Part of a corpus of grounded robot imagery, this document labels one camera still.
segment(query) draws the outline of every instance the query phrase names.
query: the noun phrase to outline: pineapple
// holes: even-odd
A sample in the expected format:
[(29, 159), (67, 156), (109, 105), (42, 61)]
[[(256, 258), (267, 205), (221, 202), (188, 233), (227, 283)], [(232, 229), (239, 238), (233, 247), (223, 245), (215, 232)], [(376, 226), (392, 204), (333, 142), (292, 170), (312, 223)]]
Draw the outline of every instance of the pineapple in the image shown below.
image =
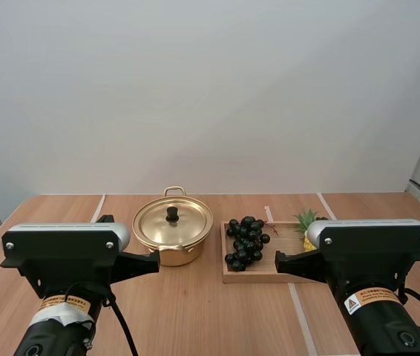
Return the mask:
[(311, 244), (311, 242), (307, 238), (307, 229), (309, 225), (311, 225), (315, 221), (315, 215), (317, 215), (317, 212), (313, 212), (311, 209), (309, 209), (307, 212), (303, 210), (302, 214), (294, 215), (299, 220), (299, 223), (297, 224), (298, 229), (296, 231), (304, 234), (304, 251), (305, 252), (316, 249), (316, 247), (313, 244)]

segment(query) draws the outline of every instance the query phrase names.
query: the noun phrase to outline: screw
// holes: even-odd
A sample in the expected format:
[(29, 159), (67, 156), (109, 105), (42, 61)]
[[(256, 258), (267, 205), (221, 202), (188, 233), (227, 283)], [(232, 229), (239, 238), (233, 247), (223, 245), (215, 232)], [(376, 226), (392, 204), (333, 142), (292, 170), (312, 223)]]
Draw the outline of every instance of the screw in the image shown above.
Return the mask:
[(87, 350), (91, 350), (93, 348), (93, 344), (91, 343), (90, 339), (84, 339), (83, 340), (83, 345), (85, 345), (85, 348)]

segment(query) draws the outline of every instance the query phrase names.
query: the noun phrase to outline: warning label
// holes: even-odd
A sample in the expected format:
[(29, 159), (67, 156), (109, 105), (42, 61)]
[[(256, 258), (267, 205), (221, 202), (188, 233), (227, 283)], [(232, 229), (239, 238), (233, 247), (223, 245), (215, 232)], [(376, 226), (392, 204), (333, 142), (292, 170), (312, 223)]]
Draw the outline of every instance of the warning label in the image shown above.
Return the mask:
[(344, 304), (349, 314), (352, 315), (362, 306), (374, 302), (381, 302), (382, 300), (400, 303), (395, 293), (393, 293), (389, 289), (375, 287), (357, 291), (356, 293), (348, 297), (345, 300)]
[[(53, 297), (49, 297), (47, 299), (44, 299), (42, 301), (42, 304), (40, 305), (39, 311), (42, 309), (48, 308), (49, 306), (56, 306), (57, 304), (63, 303), (65, 301), (64, 295), (54, 295)], [(74, 306), (75, 308), (78, 308), (85, 313), (88, 313), (90, 310), (90, 302), (87, 300), (84, 300), (82, 298), (74, 297), (73, 295), (69, 295), (67, 298), (67, 303), (71, 306)]]

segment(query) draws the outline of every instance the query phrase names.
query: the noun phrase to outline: golden pot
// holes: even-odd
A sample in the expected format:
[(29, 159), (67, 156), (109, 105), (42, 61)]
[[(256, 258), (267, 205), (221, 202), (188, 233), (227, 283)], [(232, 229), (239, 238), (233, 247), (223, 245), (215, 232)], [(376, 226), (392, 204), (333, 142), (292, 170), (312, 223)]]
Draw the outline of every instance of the golden pot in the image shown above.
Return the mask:
[[(179, 190), (182, 195), (168, 195)], [(133, 221), (133, 232), (150, 251), (160, 252), (160, 264), (181, 266), (199, 257), (210, 234), (213, 215), (207, 205), (187, 197), (183, 188), (164, 190), (162, 198), (144, 205)]]

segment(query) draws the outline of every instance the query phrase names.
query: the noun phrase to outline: wooden table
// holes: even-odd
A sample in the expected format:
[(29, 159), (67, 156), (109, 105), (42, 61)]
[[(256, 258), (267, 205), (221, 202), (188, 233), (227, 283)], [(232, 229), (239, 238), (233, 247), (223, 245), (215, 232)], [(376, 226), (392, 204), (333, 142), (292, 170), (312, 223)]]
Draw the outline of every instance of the wooden table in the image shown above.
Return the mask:
[[(210, 207), (216, 222), (203, 255), (187, 266), (161, 267), (159, 274), (112, 287), (141, 356), (358, 354), (326, 285), (222, 284), (219, 221), (247, 214), (266, 219), (265, 207), (274, 220), (292, 220), (303, 208), (338, 219), (420, 219), (418, 201), (406, 193), (195, 197)], [(99, 213), (113, 214), (131, 230), (135, 213), (155, 198), (106, 196)], [(35, 197), (7, 219), (0, 228), (0, 239), (18, 223), (90, 222), (101, 199), (99, 195)], [(136, 240), (126, 251), (146, 253)], [(3, 258), (0, 243), (0, 262)], [(410, 272), (407, 284), (420, 292), (420, 263)], [(17, 271), (0, 268), (0, 355), (15, 351), (39, 304)], [(420, 303), (410, 300), (407, 310), (420, 325)], [(102, 310), (97, 329), (89, 355), (131, 354), (110, 309)]]

